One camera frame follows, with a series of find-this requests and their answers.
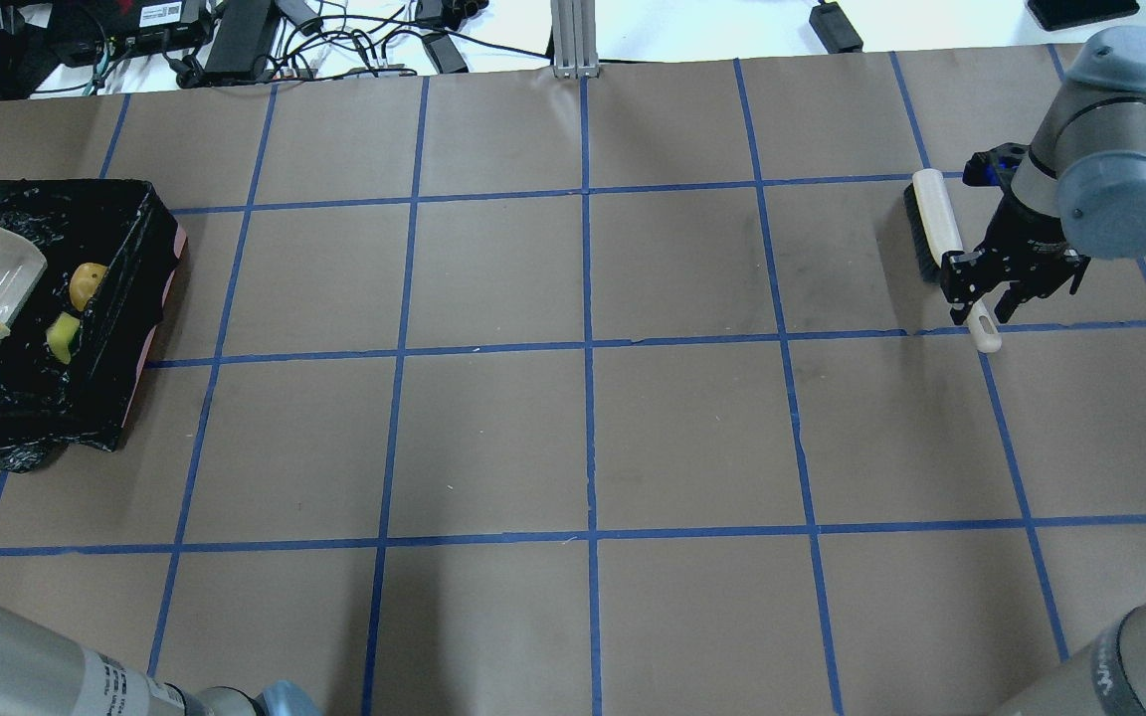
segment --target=metal post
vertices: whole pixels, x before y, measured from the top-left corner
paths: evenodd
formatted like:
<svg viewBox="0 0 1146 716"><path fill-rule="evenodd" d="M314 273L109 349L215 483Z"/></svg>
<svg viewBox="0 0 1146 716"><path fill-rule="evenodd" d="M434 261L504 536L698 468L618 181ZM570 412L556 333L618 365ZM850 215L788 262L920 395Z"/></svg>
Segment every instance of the metal post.
<svg viewBox="0 0 1146 716"><path fill-rule="evenodd" d="M551 0L555 77L598 77L595 50L595 0Z"/></svg>

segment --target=white label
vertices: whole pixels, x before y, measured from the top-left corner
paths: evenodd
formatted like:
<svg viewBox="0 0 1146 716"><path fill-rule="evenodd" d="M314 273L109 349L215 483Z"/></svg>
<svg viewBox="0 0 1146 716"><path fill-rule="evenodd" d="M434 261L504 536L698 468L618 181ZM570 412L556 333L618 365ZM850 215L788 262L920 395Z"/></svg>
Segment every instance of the white label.
<svg viewBox="0 0 1146 716"><path fill-rule="evenodd" d="M140 26L165 26L178 23L183 3L149 5L140 8Z"/></svg>
<svg viewBox="0 0 1146 716"><path fill-rule="evenodd" d="M168 703L183 710L183 701L140 671L83 647L86 670L72 716L147 716L149 702Z"/></svg>

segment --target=green fruit piece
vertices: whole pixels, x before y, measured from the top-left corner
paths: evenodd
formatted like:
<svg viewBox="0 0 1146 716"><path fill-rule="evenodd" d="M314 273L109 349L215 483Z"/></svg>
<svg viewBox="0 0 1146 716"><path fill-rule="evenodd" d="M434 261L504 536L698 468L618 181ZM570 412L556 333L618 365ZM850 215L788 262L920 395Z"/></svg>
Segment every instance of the green fruit piece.
<svg viewBox="0 0 1146 716"><path fill-rule="evenodd" d="M50 348L50 354L55 355L56 361L66 365L72 361L69 346L73 344L73 338L77 338L81 325L81 321L70 316L69 313L61 313L56 322L50 323L50 328L47 329L47 348Z"/></svg>

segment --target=robotic hand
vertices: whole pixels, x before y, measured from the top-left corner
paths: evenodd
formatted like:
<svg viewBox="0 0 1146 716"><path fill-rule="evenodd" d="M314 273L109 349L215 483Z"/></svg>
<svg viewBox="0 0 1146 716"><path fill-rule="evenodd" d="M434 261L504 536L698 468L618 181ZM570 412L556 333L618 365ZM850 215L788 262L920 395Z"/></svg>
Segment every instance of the robotic hand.
<svg viewBox="0 0 1146 716"><path fill-rule="evenodd" d="M947 251L940 286L955 325L1010 282L996 308L1076 293L1091 259L1146 257L1146 27L1092 36L1066 72L1031 145L976 154L963 181L999 186L1002 202L974 251Z"/></svg>

